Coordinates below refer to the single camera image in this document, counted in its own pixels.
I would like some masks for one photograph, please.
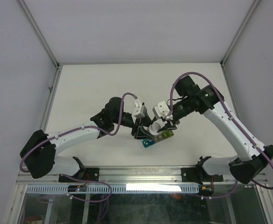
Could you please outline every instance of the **transparent enclosure wall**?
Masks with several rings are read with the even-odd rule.
[[[232,185],[215,185],[216,195]],[[100,200],[106,194],[76,194]],[[190,194],[112,194],[102,203],[86,203],[67,195],[26,194],[19,223],[24,224],[265,224],[254,186],[239,185],[222,199],[201,199]]]

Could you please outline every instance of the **wire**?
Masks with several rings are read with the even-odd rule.
[[[88,177],[87,181],[90,180],[90,175],[86,174],[86,176]]]
[[[180,97],[180,98],[177,98],[177,99],[173,99],[174,101],[177,101],[177,100],[182,100],[182,99],[184,99],[185,97]]]
[[[226,114],[232,118],[232,115],[230,113],[230,111],[227,109],[223,99],[221,98],[218,90],[215,88],[215,86],[212,84],[212,82],[207,78],[205,77],[204,75],[198,73],[198,72],[195,72],[195,71],[190,71],[190,72],[186,72],[182,75],[180,75],[176,81],[174,82],[172,88],[171,88],[171,93],[170,93],[170,111],[173,112],[173,93],[174,93],[174,90],[175,90],[175,86],[176,84],[180,81],[180,79],[184,78],[185,76],[188,76],[188,75],[197,75],[197,76],[200,76],[202,77],[204,80],[207,81],[207,83],[213,88],[213,91],[215,92],[216,96],[219,98],[220,100],[220,103],[222,105],[222,107],[224,108]],[[237,126],[237,128],[247,137],[247,139],[252,143],[252,145],[258,150],[258,152],[267,160],[267,162],[270,164],[270,166],[272,167],[272,170],[273,170],[273,163],[272,161],[269,159],[269,157],[259,148],[257,147],[257,144],[255,143],[255,141],[249,136],[249,134],[243,129],[243,127],[241,127],[241,125],[236,121],[236,119],[231,119],[234,124]],[[252,180],[253,183],[259,185],[260,187],[262,188],[265,188],[265,189],[273,189],[273,187],[268,187],[268,186],[265,186],[265,185],[262,185],[254,180]]]
[[[206,198],[206,199],[223,198],[223,197],[227,197],[227,196],[231,195],[232,193],[234,193],[234,191],[237,188],[237,184],[238,184],[238,181],[235,182],[234,187],[232,188],[232,190],[229,193],[226,193],[226,194],[220,195],[220,196],[208,197],[208,196],[201,196],[201,195],[192,195],[192,194],[190,194],[190,195],[195,196],[195,197],[203,197],[203,198]]]
[[[98,216],[97,216],[97,219],[96,219],[96,224],[99,224],[100,221],[104,219],[104,217],[106,216],[108,210],[109,210],[109,200],[106,200],[104,205],[102,205],[102,202],[100,202]]]
[[[109,133],[109,132],[107,132],[106,130],[104,130],[104,129],[100,128],[100,127],[97,127],[97,126],[85,126],[84,128],[94,128],[94,129],[97,129],[97,130],[99,130],[99,131],[101,131],[101,132],[107,134],[107,135],[115,136],[115,135],[118,133],[119,129],[120,129],[120,124],[121,124],[121,120],[122,120],[123,105],[124,105],[124,98],[125,98],[127,95],[131,95],[131,96],[133,96],[135,99],[137,99],[137,96],[134,95],[134,94],[132,94],[132,93],[130,93],[130,92],[127,92],[127,93],[123,94],[122,99],[121,99],[121,103],[120,103],[120,112],[119,112],[118,125],[117,125],[117,128],[116,128],[116,130],[115,130],[114,133]],[[58,137],[62,137],[62,136],[64,136],[64,135],[70,134],[70,133],[75,132],[75,131],[79,131],[79,130],[81,130],[81,129],[82,129],[81,127],[74,128],[74,129],[72,129],[72,130],[69,130],[69,131],[67,131],[67,132],[64,132],[64,133],[59,134]],[[24,155],[24,157],[23,157],[23,158],[21,159],[21,161],[20,161],[20,170],[21,170],[22,172],[24,172],[24,173],[29,173],[29,170],[24,170],[24,169],[23,169],[23,163],[24,163],[24,161],[26,160],[26,158],[27,158],[32,152],[34,152],[36,149],[38,149],[40,146],[42,146],[44,143],[47,143],[48,141],[51,141],[51,140],[53,140],[53,139],[55,139],[55,137],[48,138],[48,139],[42,141],[41,143],[37,144],[36,146],[34,146],[32,149],[30,149],[30,150]]]
[[[211,188],[213,188],[213,184],[214,184],[214,178],[213,176],[211,176],[211,185],[210,185]]]
[[[112,187],[111,187],[108,183],[101,182],[101,181],[85,181],[85,180],[79,180],[79,179],[75,179],[75,178],[73,178],[73,177],[71,177],[71,176],[68,176],[68,175],[65,175],[65,174],[64,174],[64,176],[67,177],[67,178],[70,179],[70,180],[73,180],[73,181],[82,182],[82,183],[98,183],[98,184],[106,185],[106,186],[108,186],[108,188],[109,188],[109,194],[108,194],[104,199],[96,200],[96,201],[81,199],[81,198],[76,197],[76,196],[74,196],[74,195],[72,195],[72,194],[69,194],[71,197],[73,197],[73,198],[75,198],[75,199],[77,199],[77,200],[80,200],[80,201],[83,201],[83,202],[98,203],[98,202],[104,202],[105,200],[108,200],[109,197],[112,195],[113,189],[112,189]]]

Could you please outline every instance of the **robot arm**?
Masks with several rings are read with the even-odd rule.
[[[72,129],[50,134],[45,134],[42,130],[36,131],[20,153],[22,162],[26,164],[33,178],[51,173],[81,179],[85,170],[81,161],[76,157],[58,156],[61,151],[86,140],[98,139],[107,134],[115,135],[120,126],[118,125],[115,133],[110,134],[114,130],[114,123],[131,128],[131,135],[135,139],[153,140],[160,132],[177,129],[181,118],[196,111],[208,118],[222,132],[235,149],[237,156],[201,157],[196,164],[196,172],[187,176],[202,184],[202,180],[211,175],[232,174],[241,183],[249,183],[271,162],[273,146],[265,146],[256,139],[232,113],[226,102],[222,105],[224,97],[212,84],[200,89],[189,76],[178,80],[173,86],[181,96],[180,101],[174,105],[171,102],[170,108],[164,101],[153,108],[155,114],[153,121],[161,119],[165,122],[164,127],[154,125],[157,123],[153,123],[149,118],[147,109],[140,99],[134,96],[135,108],[130,114],[122,112],[123,98],[114,97],[101,112]]]
[[[182,100],[173,105],[172,113],[165,102],[161,102],[153,108],[155,120],[162,119],[166,122],[159,132],[176,129],[181,118],[196,111],[203,114],[221,131],[237,153],[237,156],[228,158],[213,158],[211,156],[200,158],[196,165],[197,173],[192,177],[193,180],[201,183],[202,178],[200,177],[232,174],[236,180],[247,184],[267,166],[268,161],[260,154],[257,147],[271,160],[273,158],[273,146],[265,146],[263,142],[255,138],[224,102],[230,112],[228,115],[210,85],[200,89],[189,76],[185,76],[176,84],[175,90],[182,97]],[[240,128],[254,140],[256,146],[249,141]]]
[[[66,174],[81,179],[85,172],[81,161],[77,157],[65,158],[58,154],[84,141],[98,139],[109,134],[114,130],[114,123],[118,124],[119,118],[121,118],[121,125],[130,127],[131,134],[138,139],[140,126],[136,128],[136,123],[140,124],[142,120],[142,127],[148,127],[152,121],[144,103],[139,98],[135,99],[133,113],[122,112],[120,117],[120,111],[123,110],[123,108],[120,110],[122,100],[119,97],[111,98],[97,115],[70,129],[48,134],[42,130],[33,133],[20,153],[21,158],[25,158],[24,163],[31,176],[36,179],[46,174]]]

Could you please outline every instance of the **black mounting bracket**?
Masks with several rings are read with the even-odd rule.
[[[198,168],[181,168],[182,182],[196,182],[198,184],[203,184],[203,182],[211,182],[212,177],[214,182],[223,182],[224,178],[222,175],[201,175]]]
[[[98,181],[99,180],[99,170],[100,170],[99,168],[86,167],[84,175],[81,178],[79,178],[79,180],[86,181],[89,179],[89,181]],[[60,183],[74,183],[76,181],[70,180],[67,177],[60,174],[59,175],[59,182]]]

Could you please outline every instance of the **purple cable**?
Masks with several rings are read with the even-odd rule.
[[[100,213],[98,213],[96,224],[100,223],[101,220],[103,220],[104,217],[106,216],[106,214],[108,213],[108,210],[109,210],[109,200],[106,200],[106,203],[103,206],[103,209],[104,208],[105,208],[105,212],[104,212],[104,214],[102,216],[101,216],[101,213],[102,213],[103,210]]]
[[[109,210],[109,200],[106,200],[104,205],[102,205],[102,202],[100,202],[98,216],[97,216],[97,219],[96,219],[96,224],[99,224],[100,221],[104,219],[104,217],[106,216],[108,210]]]
[[[216,96],[219,98],[220,100],[220,103],[221,105],[223,106],[226,114],[231,118],[232,115],[230,113],[230,111],[227,109],[223,99],[221,98],[219,92],[217,91],[217,89],[215,88],[215,86],[212,84],[212,82],[207,78],[205,77],[204,75],[198,73],[198,72],[195,72],[195,71],[190,71],[190,72],[186,72],[182,75],[180,75],[176,81],[174,82],[173,86],[172,86],[172,89],[171,89],[171,93],[170,93],[170,111],[173,112],[173,93],[174,93],[174,90],[175,90],[175,86],[176,84],[179,82],[180,79],[184,78],[185,76],[188,76],[188,75],[197,75],[197,76],[200,76],[202,77],[204,80],[207,81],[207,83],[213,88]],[[232,121],[234,122],[234,124],[237,126],[237,128],[247,137],[247,139],[252,143],[252,145],[255,147],[257,146],[257,144],[254,142],[254,140],[249,136],[249,134],[241,127],[241,125],[235,120],[235,119],[232,119]],[[270,164],[270,166],[272,167],[273,169],[273,163],[272,161],[268,158],[268,156],[259,148],[259,147],[256,147],[256,149],[258,150],[258,152],[260,154],[262,154],[262,156],[267,160],[267,162]],[[267,187],[265,185],[262,185],[254,180],[252,180],[253,183],[259,185],[260,187],[263,187],[263,188],[266,188],[266,189],[273,189],[273,187]]]
[[[77,200],[80,200],[82,202],[94,202],[94,203],[104,202],[105,200],[108,200],[109,197],[112,195],[113,189],[112,189],[112,187],[108,183],[101,182],[101,181],[84,181],[84,180],[79,180],[79,179],[75,179],[75,178],[73,178],[71,176],[68,176],[68,175],[65,175],[65,174],[64,174],[64,176],[67,177],[70,180],[77,181],[77,182],[82,182],[82,183],[99,183],[99,184],[103,184],[103,185],[108,186],[108,188],[109,188],[109,194],[104,199],[97,200],[97,201],[85,200],[85,199],[81,199],[79,197],[76,197],[76,196],[74,196],[72,194],[69,194],[71,197],[73,197],[73,198],[75,198]]]
[[[99,131],[102,131],[103,133],[105,133],[105,134],[107,134],[107,135],[115,136],[115,135],[118,133],[119,128],[120,128],[120,124],[121,124],[121,120],[122,120],[122,112],[123,112],[124,98],[125,98],[127,95],[131,95],[131,96],[134,97],[134,99],[137,99],[137,96],[134,95],[134,94],[132,94],[132,93],[130,93],[130,92],[127,92],[127,93],[123,94],[122,99],[121,99],[121,103],[120,103],[120,112],[119,112],[118,125],[117,125],[117,128],[116,128],[116,130],[115,130],[114,133],[109,133],[109,132],[107,132],[107,131],[105,131],[105,130],[103,130],[102,128],[99,128],[99,127],[97,127],[97,126],[85,126],[84,128],[95,128],[95,129],[97,129],[97,130],[99,130]],[[75,131],[79,131],[79,130],[81,130],[81,129],[82,129],[81,127],[74,128],[74,129],[72,129],[72,130],[69,130],[69,131],[67,131],[67,132],[64,132],[64,133],[59,134],[58,137],[62,137],[62,136],[64,136],[64,135],[67,135],[67,134],[72,133],[72,132],[75,132]],[[30,149],[30,151],[27,152],[27,153],[25,154],[25,156],[24,156],[24,157],[21,159],[21,161],[20,161],[20,171],[21,171],[21,172],[24,172],[24,173],[29,173],[29,170],[24,170],[24,169],[23,169],[23,163],[24,163],[24,161],[26,160],[26,158],[27,158],[34,150],[38,149],[38,148],[39,148],[40,146],[42,146],[44,143],[46,143],[46,142],[48,142],[48,141],[51,141],[51,140],[53,140],[53,139],[55,139],[55,137],[51,137],[51,138],[49,138],[49,139],[46,139],[46,140],[42,141],[41,143],[39,143],[38,145],[34,146],[32,149]]]
[[[235,185],[234,187],[232,188],[232,190],[229,192],[229,193],[226,193],[225,195],[220,195],[220,196],[214,196],[214,197],[207,197],[207,196],[203,196],[203,198],[206,198],[206,199],[216,199],[216,198],[223,198],[223,197],[227,197],[229,195],[231,195],[232,193],[234,193],[234,191],[236,190],[237,188],[237,184],[238,184],[238,181],[235,182]],[[201,195],[191,195],[191,196],[195,196],[195,197],[202,197]]]

